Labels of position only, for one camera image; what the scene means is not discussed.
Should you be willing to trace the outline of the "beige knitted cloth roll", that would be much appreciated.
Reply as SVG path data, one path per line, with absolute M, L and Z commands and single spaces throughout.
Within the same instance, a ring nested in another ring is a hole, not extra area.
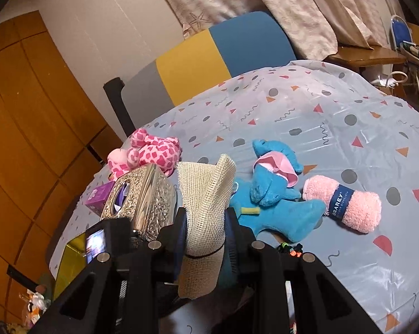
M 216 288 L 224 259 L 224 213 L 236 170 L 227 154 L 222 154 L 216 164 L 178 164 L 187 219 L 185 253 L 178 276 L 178 295 L 183 299 L 198 299 Z

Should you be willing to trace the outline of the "small blue plush with pink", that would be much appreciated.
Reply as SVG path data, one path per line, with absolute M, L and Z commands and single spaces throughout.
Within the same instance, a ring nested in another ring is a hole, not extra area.
M 295 186 L 303 166 L 294 151 L 277 140 L 254 139 L 252 147 L 257 157 L 250 188 L 252 202 L 271 207 L 281 200 L 299 200 L 301 193 Z

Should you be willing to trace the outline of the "blue plush toy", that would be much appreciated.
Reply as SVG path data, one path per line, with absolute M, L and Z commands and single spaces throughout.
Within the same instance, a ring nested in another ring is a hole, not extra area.
M 264 230 L 283 235 L 292 243 L 303 240 L 314 229 L 326 210 L 318 199 L 309 201 L 281 200 L 271 207 L 262 207 L 250 198 L 252 182 L 240 178 L 234 180 L 228 207 L 235 210 L 240 225 L 248 227 L 257 236 Z M 218 286 L 229 287 L 236 282 L 224 282 L 224 260 L 218 278 Z

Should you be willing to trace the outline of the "purple cardboard box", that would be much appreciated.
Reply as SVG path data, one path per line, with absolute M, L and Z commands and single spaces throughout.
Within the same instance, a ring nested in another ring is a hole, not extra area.
M 101 184 L 94 188 L 85 201 L 85 206 L 93 211 L 96 215 L 100 216 L 108 197 L 114 187 L 114 181 Z

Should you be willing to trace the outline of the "pink spotted plush toy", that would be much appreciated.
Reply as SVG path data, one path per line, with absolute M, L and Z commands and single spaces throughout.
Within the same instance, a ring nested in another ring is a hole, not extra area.
M 108 155 L 108 179 L 116 181 L 122 175 L 146 164 L 155 164 L 166 176 L 174 173 L 180 161 L 182 147 L 179 139 L 150 135 L 144 128 L 139 128 L 130 136 L 128 149 L 114 149 Z

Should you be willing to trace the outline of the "pink rolled towel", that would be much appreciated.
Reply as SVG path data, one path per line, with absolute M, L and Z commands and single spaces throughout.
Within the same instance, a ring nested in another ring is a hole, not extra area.
M 382 203 L 378 194 L 353 190 L 327 176 L 316 175 L 306 180 L 302 198 L 321 200 L 326 205 L 325 216 L 363 234 L 373 232 L 381 221 Z

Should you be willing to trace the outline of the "patterned plastic tablecloth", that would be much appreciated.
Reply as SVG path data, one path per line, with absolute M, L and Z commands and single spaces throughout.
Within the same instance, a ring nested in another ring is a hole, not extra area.
M 289 145 L 301 180 L 328 176 L 373 191 L 382 218 L 358 234 L 323 218 L 304 239 L 385 333 L 419 330 L 419 113 L 360 75 L 298 60 L 231 78 L 168 112 L 145 129 L 175 136 L 182 159 L 214 164 L 228 154 L 248 180 L 254 139 Z

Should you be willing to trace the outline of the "wooden wardrobe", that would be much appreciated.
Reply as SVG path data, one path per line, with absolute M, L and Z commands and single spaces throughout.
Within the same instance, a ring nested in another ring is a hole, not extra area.
M 22 320 L 25 287 L 51 279 L 47 253 L 108 153 L 121 144 L 38 11 L 0 23 L 0 320 Z

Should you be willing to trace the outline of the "grey yellow blue chair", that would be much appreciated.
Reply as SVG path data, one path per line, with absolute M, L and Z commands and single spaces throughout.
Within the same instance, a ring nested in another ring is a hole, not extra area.
M 103 86 L 126 136 L 211 87 L 263 67 L 295 60 L 289 38 L 271 16 L 256 11 L 191 36 L 132 78 Z

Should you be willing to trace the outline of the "wooden side table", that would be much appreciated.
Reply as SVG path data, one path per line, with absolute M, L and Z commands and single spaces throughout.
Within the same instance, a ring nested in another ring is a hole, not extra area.
M 368 67 L 404 64 L 407 59 L 401 53 L 378 46 L 372 49 L 339 46 L 338 52 L 326 57 L 325 61 L 361 72 Z

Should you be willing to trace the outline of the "beige patterned curtain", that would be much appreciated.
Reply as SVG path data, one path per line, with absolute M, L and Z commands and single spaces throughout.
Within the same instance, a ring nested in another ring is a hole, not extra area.
M 324 60 L 340 45 L 372 49 L 390 43 L 375 0 L 166 0 L 185 37 L 232 17 L 269 11 L 296 51 Z

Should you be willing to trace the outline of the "blue folding chair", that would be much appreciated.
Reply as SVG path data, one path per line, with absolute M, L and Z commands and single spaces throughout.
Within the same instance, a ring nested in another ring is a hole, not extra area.
M 419 99 L 419 44 L 414 42 L 407 22 L 397 14 L 390 19 L 390 33 L 394 48 L 407 60 L 411 83 L 416 87 Z

